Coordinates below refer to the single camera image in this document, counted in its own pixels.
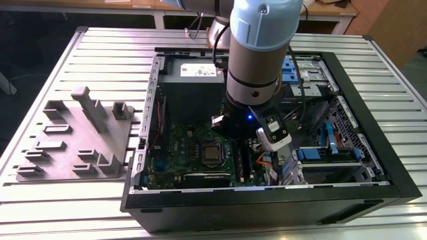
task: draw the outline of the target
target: aluminum table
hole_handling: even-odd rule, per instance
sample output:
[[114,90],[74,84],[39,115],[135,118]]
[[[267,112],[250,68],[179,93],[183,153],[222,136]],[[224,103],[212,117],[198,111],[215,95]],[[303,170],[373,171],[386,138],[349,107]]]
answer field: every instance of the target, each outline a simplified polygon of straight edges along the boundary
[[[146,89],[155,47],[207,46],[182,30],[79,28],[0,158],[0,236],[23,239],[114,239],[154,237],[127,213],[120,198],[124,178],[58,183],[19,183],[23,150],[48,118],[47,100],[72,102],[75,86],[88,86],[92,99],[134,106],[128,149],[138,147]],[[427,103],[374,41],[362,36],[296,34],[295,51],[334,52],[382,127],[423,197],[383,208],[339,225],[295,226],[239,231],[183,232],[175,237],[246,239],[422,239],[427,236]],[[127,152],[126,161],[132,157]],[[171,234],[155,235],[156,238]]]

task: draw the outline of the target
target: black cable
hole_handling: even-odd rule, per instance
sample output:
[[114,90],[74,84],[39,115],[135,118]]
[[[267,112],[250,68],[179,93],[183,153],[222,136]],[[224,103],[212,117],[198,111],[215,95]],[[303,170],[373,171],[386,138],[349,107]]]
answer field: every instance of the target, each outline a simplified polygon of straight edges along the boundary
[[215,67],[218,68],[223,68],[222,64],[216,61],[216,48],[219,46],[219,41],[220,41],[220,38],[224,34],[224,32],[227,31],[227,29],[230,28],[230,22],[227,23],[227,25],[224,26],[224,28],[220,30],[218,36],[216,36],[216,39],[215,39],[215,44],[214,44],[214,49],[212,49],[212,62],[214,62],[214,65]]
[[10,80],[7,80],[7,82],[8,82],[8,93],[10,93],[10,95],[12,96],[12,95],[14,95],[14,94],[12,94],[12,83],[11,83]]
[[302,5],[304,6],[304,9],[306,9],[306,21],[307,21],[308,20],[308,9],[307,9],[307,6],[304,3]]
[[270,159],[271,159],[271,168],[274,170],[274,172],[276,173],[276,176],[274,178],[272,175],[271,176],[271,182],[270,182],[270,186],[275,186],[279,184],[280,181],[280,171],[279,171],[279,154],[276,151],[270,153]]
[[[192,37],[191,28],[194,27],[194,25],[195,25],[198,20],[199,20],[199,25],[198,25],[198,28],[196,28],[196,31],[195,31],[195,34],[194,34],[194,37]],[[190,26],[184,29],[188,32],[188,36],[190,36],[190,38],[192,40],[195,40],[196,37],[198,37],[199,31],[200,31],[200,27],[202,27],[202,20],[203,20],[203,13],[199,14],[199,12],[198,12],[198,17],[194,19],[194,21],[190,24]]]
[[291,54],[291,57],[292,57],[292,63],[294,63],[294,68],[295,68],[296,77],[298,77],[298,83],[299,83],[299,89],[300,89],[302,114],[300,114],[299,121],[303,123],[303,119],[304,119],[304,115],[306,115],[306,92],[304,92],[300,68],[299,68],[299,64],[296,62],[296,58],[295,58],[295,54],[294,54],[291,45],[288,46],[288,53]]

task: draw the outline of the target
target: blue latch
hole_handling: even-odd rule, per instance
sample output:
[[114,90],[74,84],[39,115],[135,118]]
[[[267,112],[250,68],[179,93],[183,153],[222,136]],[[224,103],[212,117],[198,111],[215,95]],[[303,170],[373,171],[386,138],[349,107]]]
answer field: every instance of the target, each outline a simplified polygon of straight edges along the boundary
[[296,150],[296,157],[298,157],[298,160],[303,160],[304,159],[304,154],[303,154],[303,151],[300,149]]
[[328,121],[323,123],[322,128],[320,128],[320,145],[323,147],[327,147],[327,141],[328,141],[328,145],[330,145],[332,154],[338,154],[339,150],[338,150],[336,144],[335,144],[334,127]]
[[354,148],[353,148],[353,152],[354,152],[355,159],[357,159],[358,161],[361,161],[361,159],[362,159],[361,149],[357,148],[357,147],[354,147]]
[[294,65],[287,57],[284,58],[284,62],[282,64],[282,82],[286,84],[299,83]]
[[320,154],[316,148],[303,148],[300,149],[307,160],[319,160]]

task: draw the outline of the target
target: gray floor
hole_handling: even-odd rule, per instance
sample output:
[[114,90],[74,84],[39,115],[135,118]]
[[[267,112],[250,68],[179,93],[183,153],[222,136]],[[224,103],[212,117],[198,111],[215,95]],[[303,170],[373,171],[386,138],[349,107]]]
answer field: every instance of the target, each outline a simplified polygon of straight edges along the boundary
[[427,99],[427,57],[422,52],[418,52],[411,61],[405,65],[402,73],[419,94]]
[[[78,26],[107,28],[152,28],[150,16],[70,14],[67,21],[47,21],[36,13],[14,15],[26,24],[11,26],[0,22],[0,72],[10,78],[18,94],[0,91],[0,154],[3,153],[27,111],[36,99],[52,68],[62,56]],[[168,27],[183,29],[188,22],[170,19]],[[427,58],[418,53],[402,70],[421,95],[427,99]]]

